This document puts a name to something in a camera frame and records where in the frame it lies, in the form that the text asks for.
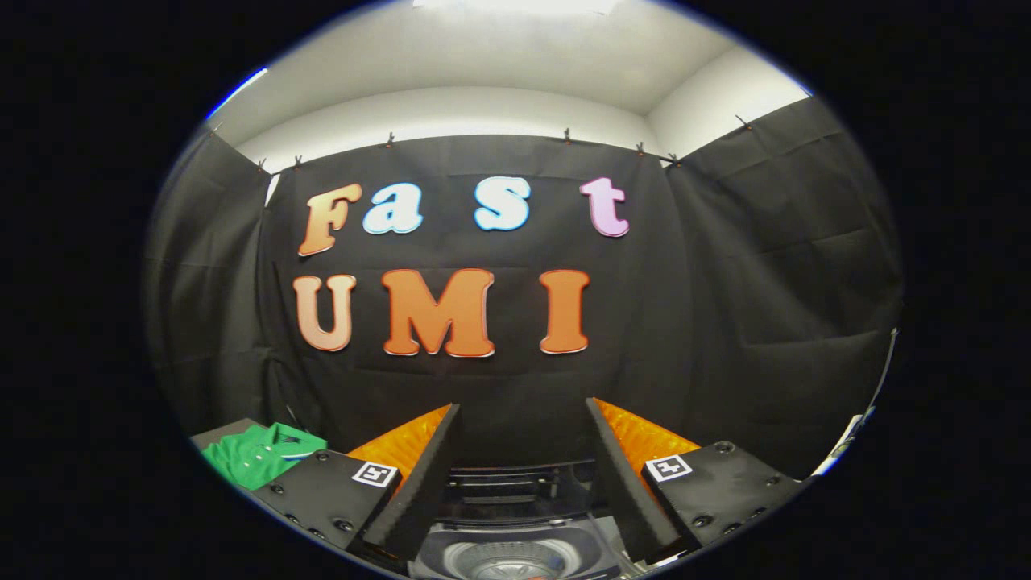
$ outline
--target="orange foam pad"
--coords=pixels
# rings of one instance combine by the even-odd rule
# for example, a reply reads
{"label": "orange foam pad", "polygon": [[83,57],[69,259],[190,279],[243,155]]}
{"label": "orange foam pad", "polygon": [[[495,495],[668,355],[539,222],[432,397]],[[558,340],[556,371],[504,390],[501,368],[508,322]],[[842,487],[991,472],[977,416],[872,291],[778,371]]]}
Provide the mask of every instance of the orange foam pad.
{"label": "orange foam pad", "polygon": [[623,449],[623,454],[630,462],[630,466],[634,469],[634,473],[637,474],[637,478],[641,480],[641,485],[650,492],[651,488],[644,482],[644,476],[641,475],[644,462],[701,449],[701,446],[694,442],[688,441],[651,421],[641,419],[629,411],[620,409],[600,399],[593,399],[601,410],[602,416],[605,417],[605,421],[608,422],[608,427],[616,434],[616,439],[620,442],[620,448]]}
{"label": "orange foam pad", "polygon": [[376,439],[359,446],[354,451],[347,453],[350,457],[362,462],[383,464],[397,468],[401,472],[401,484],[398,485],[395,494],[408,481],[408,475],[415,469],[419,457],[422,456],[430,439],[437,431],[440,421],[451,408],[451,404],[440,409],[430,411],[408,421],[407,423],[395,428]]}

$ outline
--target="blue letter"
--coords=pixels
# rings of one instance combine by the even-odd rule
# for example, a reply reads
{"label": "blue letter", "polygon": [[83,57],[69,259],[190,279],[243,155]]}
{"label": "blue letter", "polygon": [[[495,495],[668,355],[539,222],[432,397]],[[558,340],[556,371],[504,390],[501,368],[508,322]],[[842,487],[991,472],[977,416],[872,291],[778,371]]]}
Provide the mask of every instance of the blue letter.
{"label": "blue letter", "polygon": [[423,223],[419,214],[419,200],[423,190],[414,183],[394,183],[377,191],[372,196],[375,205],[365,213],[362,225],[369,233],[409,233]]}
{"label": "blue letter", "polygon": [[473,194],[480,207],[472,217],[481,229],[516,229],[530,216],[530,183],[522,177],[488,177],[476,185]]}

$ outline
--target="fisheye lens view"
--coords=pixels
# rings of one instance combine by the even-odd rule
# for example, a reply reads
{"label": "fisheye lens view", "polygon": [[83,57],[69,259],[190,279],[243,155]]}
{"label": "fisheye lens view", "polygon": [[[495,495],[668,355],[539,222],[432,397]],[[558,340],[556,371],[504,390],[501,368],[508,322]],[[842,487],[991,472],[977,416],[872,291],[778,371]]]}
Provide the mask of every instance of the fisheye lens view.
{"label": "fisheye lens view", "polygon": [[905,331],[889,192],[787,65],[651,0],[379,2],[255,62],[144,251],[198,464],[415,580],[626,580],[776,525]]}

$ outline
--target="letter s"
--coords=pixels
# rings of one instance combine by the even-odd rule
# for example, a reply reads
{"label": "letter s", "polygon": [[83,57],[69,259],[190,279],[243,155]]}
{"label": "letter s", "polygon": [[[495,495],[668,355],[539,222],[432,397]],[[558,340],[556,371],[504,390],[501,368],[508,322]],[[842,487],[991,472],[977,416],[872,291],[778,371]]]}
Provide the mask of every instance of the letter s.
{"label": "letter s", "polygon": [[473,193],[480,207],[472,217],[480,229],[512,230],[530,216],[530,183],[522,177],[488,177]]}

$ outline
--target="ceiling light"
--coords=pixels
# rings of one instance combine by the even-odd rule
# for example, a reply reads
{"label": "ceiling light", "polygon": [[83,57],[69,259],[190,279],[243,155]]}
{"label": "ceiling light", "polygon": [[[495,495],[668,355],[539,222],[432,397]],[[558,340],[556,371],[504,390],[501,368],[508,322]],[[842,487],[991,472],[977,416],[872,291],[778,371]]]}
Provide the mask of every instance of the ceiling light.
{"label": "ceiling light", "polygon": [[411,6],[466,5],[537,14],[607,14],[619,0],[412,0]]}

